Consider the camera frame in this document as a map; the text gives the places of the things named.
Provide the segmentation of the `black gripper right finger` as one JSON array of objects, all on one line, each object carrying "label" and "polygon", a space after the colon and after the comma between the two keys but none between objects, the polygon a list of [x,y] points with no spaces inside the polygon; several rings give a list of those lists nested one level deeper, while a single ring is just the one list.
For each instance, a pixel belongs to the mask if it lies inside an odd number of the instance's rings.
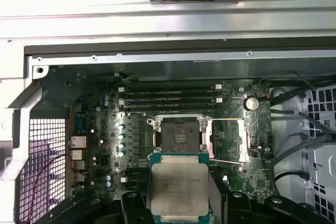
[{"label": "black gripper right finger", "polygon": [[258,203],[242,191],[231,191],[221,176],[209,176],[209,202],[215,223],[330,223],[320,214],[283,196]]}]

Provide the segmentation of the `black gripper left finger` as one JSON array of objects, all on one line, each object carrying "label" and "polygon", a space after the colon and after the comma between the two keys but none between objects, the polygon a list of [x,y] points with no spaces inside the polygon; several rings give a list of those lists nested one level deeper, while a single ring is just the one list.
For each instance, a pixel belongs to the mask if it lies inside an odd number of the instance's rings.
[{"label": "black gripper left finger", "polygon": [[112,201],[98,197],[70,198],[37,223],[151,223],[152,214],[136,191]]}]

